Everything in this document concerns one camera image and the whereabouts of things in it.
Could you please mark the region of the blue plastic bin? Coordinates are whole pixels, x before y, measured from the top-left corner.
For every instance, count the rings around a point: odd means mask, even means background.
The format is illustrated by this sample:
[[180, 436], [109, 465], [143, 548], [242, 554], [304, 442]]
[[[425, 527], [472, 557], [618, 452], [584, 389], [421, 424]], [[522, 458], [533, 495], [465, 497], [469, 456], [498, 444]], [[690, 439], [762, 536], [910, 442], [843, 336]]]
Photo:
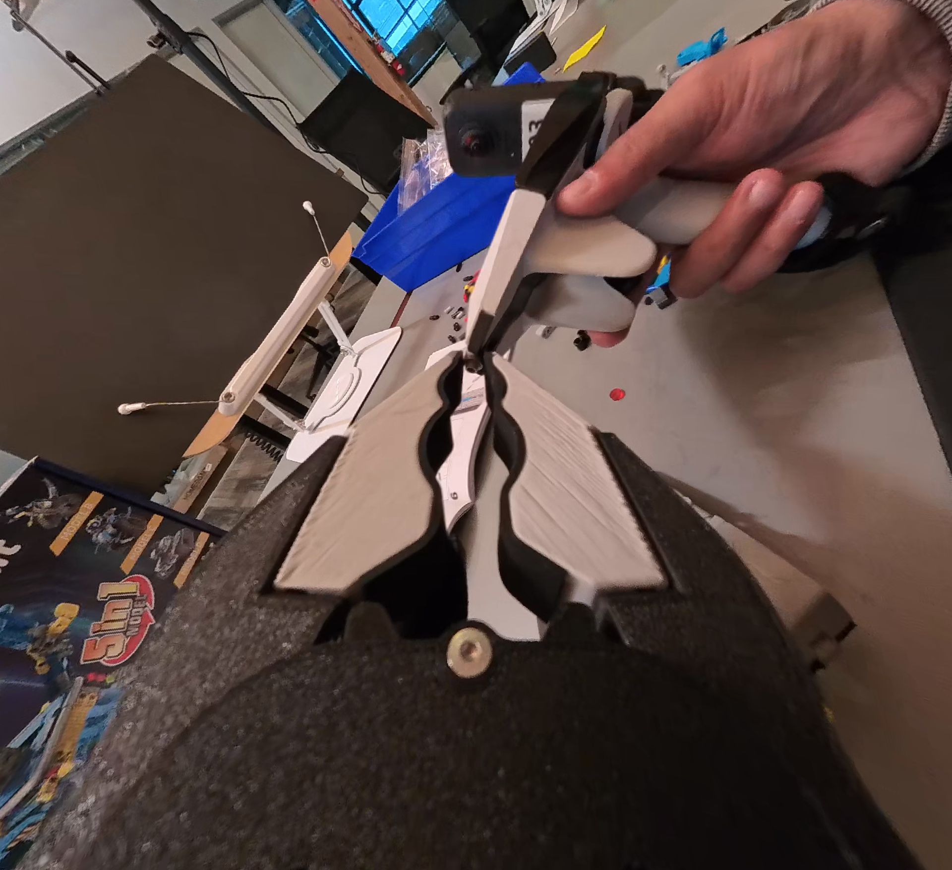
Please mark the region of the blue plastic bin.
[[526, 64], [501, 86], [451, 92], [444, 114], [451, 174], [406, 210], [398, 210], [394, 190], [353, 250], [352, 264], [410, 293], [486, 249], [528, 151], [521, 106], [537, 98], [545, 111], [554, 88]]

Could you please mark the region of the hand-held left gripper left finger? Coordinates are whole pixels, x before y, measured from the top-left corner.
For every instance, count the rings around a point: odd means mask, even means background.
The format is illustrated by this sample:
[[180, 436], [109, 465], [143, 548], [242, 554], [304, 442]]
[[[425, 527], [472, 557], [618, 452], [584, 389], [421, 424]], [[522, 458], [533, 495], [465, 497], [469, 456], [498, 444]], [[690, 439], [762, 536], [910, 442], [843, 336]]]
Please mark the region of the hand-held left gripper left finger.
[[452, 448], [463, 368], [462, 353], [446, 353], [353, 425], [277, 590], [346, 597], [425, 550], [453, 560], [436, 472]]

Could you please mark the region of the black dimpled chair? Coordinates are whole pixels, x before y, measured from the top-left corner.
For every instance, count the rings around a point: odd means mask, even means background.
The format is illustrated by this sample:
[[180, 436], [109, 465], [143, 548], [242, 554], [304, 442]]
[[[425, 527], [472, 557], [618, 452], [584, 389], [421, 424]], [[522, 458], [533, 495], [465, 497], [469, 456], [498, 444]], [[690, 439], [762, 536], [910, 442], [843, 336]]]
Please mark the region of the black dimpled chair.
[[906, 179], [908, 203], [874, 260], [951, 464], [951, 147]]

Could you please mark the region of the clear plastic bags bundle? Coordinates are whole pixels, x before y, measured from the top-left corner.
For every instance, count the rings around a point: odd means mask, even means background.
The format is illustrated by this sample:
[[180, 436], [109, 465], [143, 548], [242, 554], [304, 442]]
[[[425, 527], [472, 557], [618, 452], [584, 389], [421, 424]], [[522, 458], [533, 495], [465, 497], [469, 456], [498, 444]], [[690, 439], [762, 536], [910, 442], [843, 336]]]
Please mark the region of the clear plastic bags bundle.
[[404, 214], [452, 173], [442, 129], [431, 127], [422, 140], [403, 139], [397, 214]]

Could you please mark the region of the toy robot product box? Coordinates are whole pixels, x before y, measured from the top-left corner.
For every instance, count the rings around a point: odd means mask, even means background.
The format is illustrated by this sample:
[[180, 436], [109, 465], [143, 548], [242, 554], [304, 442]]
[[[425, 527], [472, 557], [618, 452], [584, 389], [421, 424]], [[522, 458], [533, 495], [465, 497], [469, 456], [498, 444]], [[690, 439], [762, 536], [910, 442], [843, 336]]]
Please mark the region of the toy robot product box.
[[120, 670], [226, 533], [41, 458], [2, 484], [2, 868], [29, 851], [114, 720]]

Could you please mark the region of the person's right hand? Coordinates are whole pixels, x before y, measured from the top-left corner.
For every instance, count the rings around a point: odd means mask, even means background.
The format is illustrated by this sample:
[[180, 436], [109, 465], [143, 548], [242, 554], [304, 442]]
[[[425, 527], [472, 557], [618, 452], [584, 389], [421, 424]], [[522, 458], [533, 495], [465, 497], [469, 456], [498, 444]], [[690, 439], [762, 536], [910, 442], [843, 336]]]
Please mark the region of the person's right hand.
[[817, 218], [819, 178], [884, 186], [916, 162], [946, 110], [950, 49], [898, 0], [838, 0], [702, 62], [559, 195], [607, 214], [661, 174], [735, 182], [673, 262], [680, 298], [750, 290]]

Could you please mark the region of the grey desk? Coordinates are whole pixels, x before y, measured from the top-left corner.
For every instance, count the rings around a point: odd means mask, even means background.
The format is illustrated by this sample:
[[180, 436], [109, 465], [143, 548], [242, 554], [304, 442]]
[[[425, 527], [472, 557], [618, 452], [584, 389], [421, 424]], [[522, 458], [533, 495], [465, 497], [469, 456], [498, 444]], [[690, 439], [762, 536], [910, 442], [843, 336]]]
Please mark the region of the grey desk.
[[839, 733], [950, 868], [950, 465], [873, 263], [778, 270], [636, 319], [634, 449], [845, 605]]

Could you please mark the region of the white desk stand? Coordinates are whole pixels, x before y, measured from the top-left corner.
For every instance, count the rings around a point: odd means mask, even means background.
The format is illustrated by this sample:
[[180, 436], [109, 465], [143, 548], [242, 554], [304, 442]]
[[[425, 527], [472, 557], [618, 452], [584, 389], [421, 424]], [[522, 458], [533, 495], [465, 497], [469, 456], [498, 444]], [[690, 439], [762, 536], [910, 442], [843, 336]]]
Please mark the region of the white desk stand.
[[[220, 393], [216, 414], [237, 423], [247, 407], [257, 403], [295, 434], [311, 435], [352, 401], [363, 381], [370, 378], [369, 371], [363, 371], [361, 364], [365, 361], [365, 366], [370, 367], [370, 359], [367, 357], [370, 347], [360, 349], [356, 343], [351, 342], [328, 301], [328, 293], [344, 268], [351, 263], [351, 240], [348, 236], [343, 236], [334, 247], [330, 247], [312, 202], [305, 200], [302, 207], [316, 226], [324, 254], [306, 275], [275, 326]], [[342, 364], [345, 373], [332, 386], [331, 400], [325, 407], [306, 408], [303, 418], [300, 419], [292, 414], [290, 408], [281, 407], [277, 396], [268, 395], [265, 387], [281, 358], [315, 313], [322, 316], [333, 338], [337, 340], [339, 351], [345, 355], [345, 362]]]

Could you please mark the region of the dark flat panel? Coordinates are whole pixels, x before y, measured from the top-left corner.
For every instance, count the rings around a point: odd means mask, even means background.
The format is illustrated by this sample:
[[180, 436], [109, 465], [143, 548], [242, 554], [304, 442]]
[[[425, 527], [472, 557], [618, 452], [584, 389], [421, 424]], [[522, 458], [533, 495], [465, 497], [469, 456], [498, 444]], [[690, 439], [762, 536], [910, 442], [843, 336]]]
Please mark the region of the dark flat panel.
[[2, 450], [146, 497], [367, 201], [156, 56], [1, 185]]

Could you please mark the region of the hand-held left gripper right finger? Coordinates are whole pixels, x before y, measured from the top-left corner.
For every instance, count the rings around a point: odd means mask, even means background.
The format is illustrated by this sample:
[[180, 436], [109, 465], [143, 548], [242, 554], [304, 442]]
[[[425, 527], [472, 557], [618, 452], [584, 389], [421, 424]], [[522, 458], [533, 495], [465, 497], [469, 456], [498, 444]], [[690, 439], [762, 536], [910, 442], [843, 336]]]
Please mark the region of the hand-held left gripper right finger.
[[601, 436], [500, 355], [484, 361], [504, 587], [541, 622], [567, 602], [664, 588], [664, 570]]

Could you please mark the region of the building instruction booklet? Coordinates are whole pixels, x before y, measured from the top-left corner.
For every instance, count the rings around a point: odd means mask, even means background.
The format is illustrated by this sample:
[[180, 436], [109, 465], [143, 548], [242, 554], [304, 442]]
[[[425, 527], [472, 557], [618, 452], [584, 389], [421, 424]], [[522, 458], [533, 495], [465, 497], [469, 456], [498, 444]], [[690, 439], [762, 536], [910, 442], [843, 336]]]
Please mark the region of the building instruction booklet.
[[495, 455], [482, 374], [464, 369], [462, 394], [450, 417], [451, 450], [436, 478], [447, 533], [466, 566], [469, 618], [500, 637], [537, 641], [535, 615], [506, 589], [497, 557], [499, 493], [506, 473]]

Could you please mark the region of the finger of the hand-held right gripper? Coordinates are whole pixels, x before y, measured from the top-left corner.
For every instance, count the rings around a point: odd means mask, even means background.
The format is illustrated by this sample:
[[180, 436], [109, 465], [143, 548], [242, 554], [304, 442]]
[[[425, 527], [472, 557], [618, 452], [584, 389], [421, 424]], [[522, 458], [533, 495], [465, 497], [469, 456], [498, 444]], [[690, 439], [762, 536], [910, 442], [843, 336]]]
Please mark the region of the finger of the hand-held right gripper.
[[527, 270], [532, 235], [543, 217], [547, 198], [516, 188], [509, 196], [470, 295], [466, 355], [496, 350], [525, 313], [541, 275]]

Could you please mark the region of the black computer monitor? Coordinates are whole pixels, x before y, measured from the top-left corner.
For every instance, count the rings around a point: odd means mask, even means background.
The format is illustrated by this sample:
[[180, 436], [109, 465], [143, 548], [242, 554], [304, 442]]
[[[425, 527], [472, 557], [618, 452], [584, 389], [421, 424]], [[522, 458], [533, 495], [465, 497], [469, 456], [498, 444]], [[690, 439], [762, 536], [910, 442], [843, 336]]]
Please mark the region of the black computer monitor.
[[404, 140], [424, 141], [431, 126], [351, 68], [298, 129], [312, 147], [388, 196], [399, 183]]
[[445, 0], [466, 27], [482, 60], [503, 67], [516, 39], [530, 22], [523, 0]]

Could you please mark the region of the yellow flat piece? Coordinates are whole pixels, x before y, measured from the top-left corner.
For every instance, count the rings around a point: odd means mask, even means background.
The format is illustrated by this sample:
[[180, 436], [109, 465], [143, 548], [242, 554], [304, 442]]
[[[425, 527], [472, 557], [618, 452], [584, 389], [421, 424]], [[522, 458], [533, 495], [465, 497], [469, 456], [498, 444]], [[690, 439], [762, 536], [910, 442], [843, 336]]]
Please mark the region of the yellow flat piece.
[[597, 31], [592, 37], [589, 38], [585, 43], [579, 46], [574, 50], [570, 55], [568, 55], [565, 60], [565, 65], [563, 67], [563, 73], [568, 72], [572, 67], [578, 65], [586, 57], [588, 57], [591, 52], [598, 46], [601, 42], [606, 31], [606, 26], [602, 26], [599, 31]]

